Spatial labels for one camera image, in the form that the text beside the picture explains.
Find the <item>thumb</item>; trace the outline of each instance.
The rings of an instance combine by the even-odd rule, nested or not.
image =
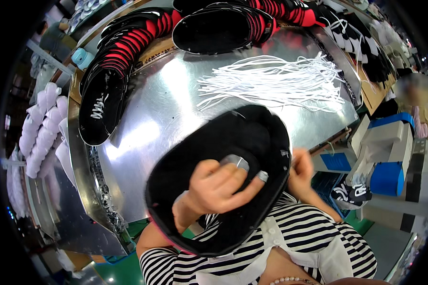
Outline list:
[[[297,172],[295,171],[295,169],[292,166],[290,167],[288,174],[289,174],[290,179],[294,179],[294,178],[298,177]]]

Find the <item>pearl necklace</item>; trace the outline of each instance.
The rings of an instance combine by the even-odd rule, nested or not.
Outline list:
[[[314,283],[308,279],[303,279],[299,277],[282,277],[280,279],[274,280],[274,282],[271,282],[270,285],[276,285],[276,284],[279,284],[280,282],[285,282],[285,281],[303,281],[311,285],[320,285],[319,283]]]

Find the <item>worker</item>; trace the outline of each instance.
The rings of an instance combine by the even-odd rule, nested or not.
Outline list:
[[[40,48],[52,53],[61,62],[68,58],[77,44],[72,37],[65,34],[64,31],[68,28],[66,23],[56,22],[48,26],[46,21],[42,21],[36,29],[36,33],[41,35]]]
[[[232,254],[207,258],[178,253],[150,223],[136,245],[146,284],[388,284],[370,280],[377,270],[371,248],[311,188],[313,171],[308,151],[293,149],[288,187],[263,222],[269,228],[258,227]],[[246,177],[233,163],[199,162],[188,191],[172,207],[179,233],[198,219],[204,219],[205,229],[194,240],[215,233],[217,214],[251,201],[267,180],[257,175],[236,193]]]

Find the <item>black and white striped shirt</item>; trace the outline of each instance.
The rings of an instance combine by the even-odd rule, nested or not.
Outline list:
[[[298,204],[295,198],[283,193],[268,217],[267,220],[272,220],[282,233],[287,250],[298,253],[320,253],[334,239],[340,238],[344,246],[342,251],[345,250],[342,254],[346,256],[344,266],[351,266],[352,277],[372,278],[376,273],[377,261],[363,237],[352,226],[346,223],[337,224],[318,208]],[[218,225],[217,215],[206,215],[206,229],[194,239],[208,240],[216,233]],[[269,248],[266,244],[268,238],[266,237],[264,241],[267,234],[268,229],[262,232],[262,226],[258,227],[232,253],[229,260],[219,262],[212,262],[206,257],[194,254],[178,253],[173,248],[151,248],[140,257],[144,280],[148,285],[198,284],[197,272],[215,276],[239,274]],[[322,276],[323,272],[318,267],[302,266],[302,268],[321,284],[333,281],[324,280],[326,277]],[[250,284],[255,285],[260,277],[253,278],[255,280]]]

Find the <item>finger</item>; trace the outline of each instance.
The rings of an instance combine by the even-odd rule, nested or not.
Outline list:
[[[258,176],[255,176],[243,191],[234,194],[224,203],[223,212],[225,213],[247,204],[253,197],[255,197],[255,195],[257,195],[264,185],[265,182]]]
[[[306,149],[303,148],[294,148],[292,150],[292,165],[295,166],[299,163],[301,157],[307,152]]]
[[[216,172],[214,172],[211,176],[207,178],[209,184],[217,188],[222,185],[226,180],[230,179],[230,177],[238,170],[234,163],[227,163],[221,168],[219,168]]]
[[[312,172],[314,171],[314,167],[312,164],[311,156],[306,150],[298,151],[298,160],[293,165],[298,175],[301,175],[304,178],[312,176]]]
[[[205,179],[213,172],[216,172],[219,167],[219,162],[214,159],[206,159],[204,161],[200,161],[195,167],[194,173],[192,173],[192,177],[190,179]]]
[[[243,185],[247,178],[247,171],[243,168],[238,168],[230,178],[225,180],[218,188],[218,191],[226,195],[232,195]]]
[[[289,179],[293,179],[295,177],[298,177],[297,172],[295,171],[295,169],[293,167],[290,167],[290,170],[288,171],[288,178]]]

